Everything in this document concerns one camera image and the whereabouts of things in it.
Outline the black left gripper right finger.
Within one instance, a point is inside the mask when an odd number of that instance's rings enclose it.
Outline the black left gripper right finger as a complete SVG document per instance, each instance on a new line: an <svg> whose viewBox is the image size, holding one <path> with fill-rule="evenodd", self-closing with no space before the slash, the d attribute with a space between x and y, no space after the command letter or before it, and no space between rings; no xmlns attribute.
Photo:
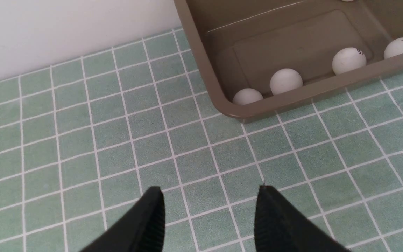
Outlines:
<svg viewBox="0 0 403 252"><path fill-rule="evenodd" d="M257 252L348 252L271 185L261 185L256 200Z"/></svg>

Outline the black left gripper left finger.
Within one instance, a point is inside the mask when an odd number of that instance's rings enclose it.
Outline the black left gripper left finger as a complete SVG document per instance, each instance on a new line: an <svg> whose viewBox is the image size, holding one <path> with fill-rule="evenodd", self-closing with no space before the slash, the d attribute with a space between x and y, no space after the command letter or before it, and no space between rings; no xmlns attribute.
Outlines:
<svg viewBox="0 0 403 252"><path fill-rule="evenodd" d="M107 231L82 252L161 252L165 238L165 202L159 186L151 186Z"/></svg>

